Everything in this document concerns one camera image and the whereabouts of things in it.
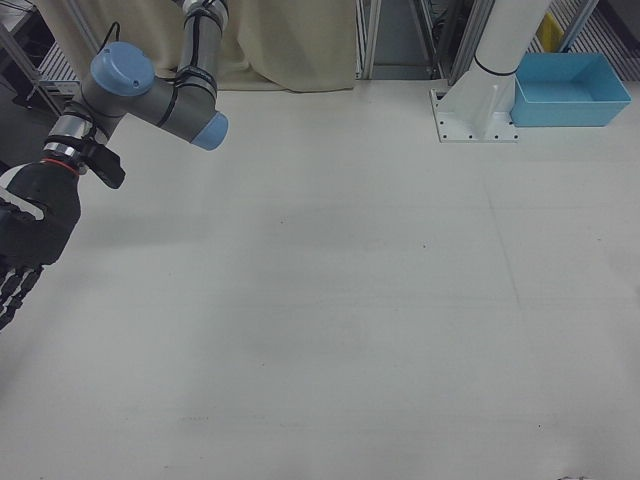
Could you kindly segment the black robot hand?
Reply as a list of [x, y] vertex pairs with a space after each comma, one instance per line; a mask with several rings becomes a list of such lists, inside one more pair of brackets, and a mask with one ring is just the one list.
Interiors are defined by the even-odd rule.
[[80, 217], [79, 174], [52, 160], [23, 165], [1, 188], [1, 326], [44, 268], [61, 256]]

